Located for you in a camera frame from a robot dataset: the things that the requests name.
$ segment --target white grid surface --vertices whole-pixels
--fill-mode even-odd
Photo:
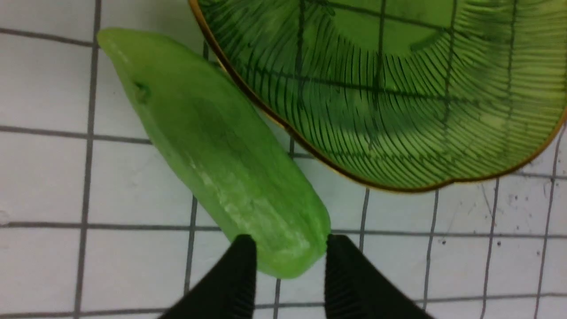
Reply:
[[[229,243],[147,140],[94,34],[159,31],[213,61],[185,0],[0,0],[0,319],[156,317]],[[339,177],[269,123],[335,233],[439,319],[567,313],[567,135],[497,181],[420,195]],[[324,260],[259,275],[257,319],[322,319]]]

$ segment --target green glass plate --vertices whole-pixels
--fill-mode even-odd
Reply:
[[[495,178],[566,118],[564,0],[189,0],[236,84],[357,182]]]

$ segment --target gray grout line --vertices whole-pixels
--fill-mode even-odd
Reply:
[[[519,176],[519,177],[529,177],[529,178],[554,178],[560,181],[567,181],[567,176],[553,176],[548,174],[538,174],[538,173],[524,173],[524,172],[516,172],[511,173],[509,176]]]
[[[40,136],[52,136],[52,137],[64,137],[64,138],[78,138],[82,140],[87,139],[87,133],[80,132],[66,132],[57,131],[51,129],[41,129],[41,128],[26,128],[26,127],[14,127],[9,125],[0,125],[0,133],[20,133],[20,134],[30,134],[30,135],[40,135]],[[131,144],[144,144],[151,145],[151,141],[147,138],[140,137],[127,137],[127,136],[114,136],[114,135],[104,135],[104,134],[94,134],[92,137],[95,141],[109,141],[109,142],[123,142]],[[293,158],[306,158],[306,159],[316,159],[311,154],[294,153]],[[553,178],[552,175],[541,174],[541,173],[525,173],[522,171],[516,171],[510,173],[506,176],[518,176],[518,177],[528,177],[528,178]],[[565,176],[555,176],[555,179],[560,181],[567,181],[567,175]]]
[[[195,226],[189,225],[137,225],[137,224],[102,224],[102,223],[89,223],[84,226],[86,229],[97,230],[159,230],[159,231],[181,231],[190,232],[195,229],[198,232],[220,232],[221,229],[217,226]],[[52,223],[42,221],[16,221],[6,225],[0,225],[0,229],[7,228],[44,228],[44,229],[82,229],[81,223]]]
[[[130,144],[152,145],[152,143],[149,139],[138,138],[138,137],[122,137],[122,136],[95,134],[93,136],[93,140],[95,140],[95,141],[108,141],[108,142],[122,142],[122,143],[130,143]]]
[[[498,207],[498,188],[500,187],[500,179],[496,179],[494,187],[494,202],[492,205],[492,222],[490,224],[490,237],[488,239],[488,254],[486,256],[486,269],[484,273],[483,286],[483,309],[480,312],[480,319],[484,319],[486,313],[486,296],[488,295],[488,279],[490,276],[490,258],[492,257],[492,243],[494,241],[494,227],[496,226],[496,207]]]
[[[105,224],[105,223],[88,223],[84,227],[87,229],[103,229],[103,230],[173,230],[173,231],[191,231],[192,227],[189,225],[143,225],[143,224]],[[44,221],[13,221],[5,225],[0,225],[0,229],[7,228],[52,228],[52,229],[81,229],[81,223],[57,223],[57,222],[44,222]],[[195,226],[194,229],[198,232],[220,232],[221,229],[217,226]],[[333,234],[343,235],[360,235],[360,231],[356,229],[332,229]],[[390,232],[381,230],[367,230],[366,236],[407,236],[407,237],[429,237],[431,233],[425,232]],[[489,233],[433,233],[433,237],[445,238],[488,238]],[[533,238],[544,239],[545,235],[537,234],[494,234],[494,238]],[[549,234],[549,239],[567,240],[566,234]]]
[[[362,205],[362,217],[360,222],[360,240],[358,243],[358,249],[364,252],[364,231],[366,230],[366,212],[368,210],[368,199],[370,198],[370,189],[367,187],[364,193],[364,203]]]
[[[308,159],[315,159],[315,157],[311,154],[302,154],[302,153],[294,153],[293,158],[308,158]]]
[[[273,308],[274,308],[273,318],[274,319],[278,318],[279,308],[282,307],[282,305],[280,304],[281,284],[282,284],[282,280],[276,279],[276,295],[274,297],[274,306],[273,306]]]
[[[96,43],[96,34],[100,30],[100,13],[102,0],[95,1],[95,17],[92,34],[92,42]],[[91,170],[92,170],[92,144],[95,128],[95,104],[96,104],[96,80],[98,75],[99,50],[96,45],[92,45],[91,50],[91,79],[88,99],[88,121],[87,121],[87,151],[84,168],[84,186],[83,186],[83,206],[81,213],[81,235],[79,240],[79,258],[77,265],[77,283],[75,287],[75,303],[74,303],[74,319],[79,318],[81,311],[81,303],[83,296],[83,276],[84,276],[84,260],[87,246],[87,223],[88,223],[88,205],[90,200],[91,189]]]
[[[519,294],[519,295],[494,295],[487,296],[487,300],[518,300],[537,298],[537,294]],[[540,297],[554,297],[567,299],[567,293],[542,293]],[[463,301],[481,301],[484,296],[468,296],[468,297],[448,297],[429,299],[429,303],[457,303]],[[422,303],[424,300],[414,300],[415,303]],[[257,304],[255,309],[273,309],[275,304]],[[324,307],[324,303],[282,303],[278,304],[279,308],[318,308]],[[80,312],[80,317],[92,316],[111,316],[111,315],[127,315],[127,314],[161,314],[167,308],[142,308],[142,309],[112,309],[112,310],[92,310]],[[65,318],[72,317],[74,312],[22,312],[22,313],[0,313],[0,319],[33,319],[33,318]]]
[[[32,38],[32,39],[55,41],[55,42],[59,42],[59,43],[73,44],[73,45],[78,45],[78,46],[81,46],[81,47],[88,47],[88,48],[92,48],[92,46],[93,46],[93,42],[90,42],[90,41],[70,39],[68,37],[50,35],[50,34],[39,33],[39,32],[0,28],[0,34],[29,37],[29,38]]]
[[[208,61],[209,60],[209,45],[207,41],[203,41],[203,53],[202,57]],[[185,263],[185,283],[183,287],[183,294],[185,295],[189,292],[189,287],[191,286],[191,269],[193,266],[193,247],[195,245],[195,233],[197,231],[197,207],[198,201],[195,195],[193,195],[193,199],[191,200],[191,221],[189,222],[189,241],[187,244],[187,261]]]
[[[567,124],[564,124],[563,129],[559,133],[560,135],[559,138],[557,139],[557,145],[555,146],[555,155],[553,157],[553,176],[555,176],[557,173],[557,160],[559,158],[559,147],[561,145],[561,139],[565,135],[566,129],[567,129]],[[539,301],[541,297],[541,286],[543,284],[543,272],[545,269],[545,254],[547,253],[547,240],[549,239],[549,221],[551,219],[551,210],[553,208],[553,192],[555,190],[555,183],[556,180],[552,178],[551,189],[549,191],[549,206],[547,208],[547,221],[545,222],[545,236],[543,238],[543,249],[541,250],[541,266],[539,270],[538,296],[535,301],[534,319],[538,319]]]
[[[374,10],[361,8],[361,7],[355,7],[355,6],[351,6],[351,5],[345,5],[343,3],[337,3],[337,2],[327,1],[327,0],[306,0],[306,1],[314,3],[316,5],[329,6],[329,7],[334,8],[334,9],[361,13],[361,14],[373,16],[373,17],[376,17],[376,18],[384,17],[387,20],[403,22],[403,23],[406,23],[406,24],[411,24],[413,26],[425,27],[425,28],[430,28],[430,29],[434,29],[434,30],[445,30],[444,27],[436,26],[435,24],[425,23],[425,22],[417,21],[417,20],[405,19],[403,17],[390,15],[390,14],[387,14],[387,13],[382,15],[381,12],[377,12],[377,11],[374,11]]]
[[[429,234],[429,244],[427,247],[427,264],[425,265],[425,284],[424,284],[424,306],[427,309],[428,293],[429,293],[429,270],[431,268],[431,249],[433,247],[433,234],[435,233],[435,224],[437,223],[437,207],[439,204],[439,190],[435,190],[435,203],[433,204],[433,216],[431,218],[431,232]]]
[[[80,138],[80,139],[83,139],[83,140],[87,139],[87,133],[52,131],[52,130],[48,130],[48,129],[12,127],[12,126],[6,126],[6,125],[0,125],[0,132],[32,134],[32,135],[42,135],[42,136]]]
[[[185,264],[185,284],[183,288],[183,294],[189,291],[189,286],[191,284],[191,268],[193,266],[193,247],[195,244],[195,226],[197,222],[197,198],[193,196],[193,200],[191,202],[191,224],[190,224],[190,231],[189,231],[189,242],[187,245],[187,263]]]

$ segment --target peeled cucumber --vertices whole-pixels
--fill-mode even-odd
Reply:
[[[258,269],[295,278],[326,250],[327,209],[250,101],[220,70],[156,33],[109,28],[98,42],[152,143]]]

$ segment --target gold rim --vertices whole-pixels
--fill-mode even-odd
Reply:
[[[225,53],[222,50],[221,46],[218,44],[217,40],[215,39],[213,32],[209,28],[209,25],[207,24],[207,22],[205,20],[205,16],[203,15],[203,12],[201,11],[201,7],[199,6],[198,0],[188,0],[188,2],[189,2],[189,5],[191,7],[191,10],[193,11],[193,15],[195,16],[195,19],[197,20],[197,23],[199,24],[199,27],[201,28],[201,31],[203,32],[203,35],[205,36],[205,39],[207,40],[207,42],[211,46],[211,49],[213,50],[213,52],[216,54],[217,59],[218,59],[220,65],[221,65],[222,69],[230,75],[232,80],[236,83],[238,88],[240,88],[240,90],[246,95],[246,97],[248,97],[248,99],[250,99],[254,105],[256,105],[259,109],[261,109],[262,112],[264,112],[270,118],[270,120],[274,121],[276,124],[278,124],[280,127],[282,127],[303,148],[305,148],[308,152],[313,154],[313,156],[317,160],[319,160],[323,164],[327,165],[335,173],[337,173],[337,174],[339,174],[343,177],[346,177],[346,178],[350,179],[351,181],[356,182],[358,184],[361,184],[365,187],[370,187],[370,188],[374,188],[376,190],[383,190],[383,191],[389,191],[389,192],[395,192],[395,193],[404,193],[404,194],[413,193],[413,194],[416,194],[416,193],[434,191],[434,190],[437,190],[439,188],[442,188],[442,187],[445,187],[445,186],[448,186],[448,185],[451,185],[451,184],[454,184],[454,183],[459,183],[459,184],[477,183],[477,182],[489,181],[491,179],[496,179],[496,178],[502,177],[504,175],[508,175],[510,173],[513,173],[513,172],[519,170],[520,168],[526,166],[528,163],[533,161],[536,157],[538,157],[543,151],[546,150],[547,147],[549,147],[549,145],[553,142],[553,140],[555,139],[555,137],[557,136],[559,131],[561,131],[561,127],[563,126],[563,124],[567,121],[567,107],[566,107],[566,108],[563,109],[563,113],[561,115],[561,118],[557,122],[557,125],[554,127],[554,129],[551,132],[551,134],[549,135],[548,139],[543,144],[541,144],[541,146],[538,149],[536,149],[535,152],[533,152],[528,158],[526,158],[520,164],[515,165],[515,166],[513,166],[513,167],[511,167],[507,170],[504,170],[502,172],[499,172],[499,173],[495,173],[495,174],[487,175],[487,176],[483,176],[483,177],[475,177],[475,178],[450,178],[450,179],[446,179],[445,181],[437,183],[437,184],[433,184],[433,185],[425,186],[425,187],[419,187],[419,188],[399,188],[399,187],[391,187],[391,186],[386,186],[386,185],[382,185],[382,184],[379,184],[379,183],[375,183],[375,182],[369,181],[365,178],[356,176],[356,175],[348,172],[346,169],[340,167],[339,165],[337,165],[333,161],[331,161],[325,155],[321,154],[314,146],[312,146],[286,120],[284,120],[279,115],[277,115],[274,111],[272,111],[272,109],[269,108],[262,101],[262,99],[246,84],[246,82],[240,76],[240,74],[238,74],[238,72],[236,72],[236,70],[232,67],[232,65],[230,64],[230,61],[225,56]]]

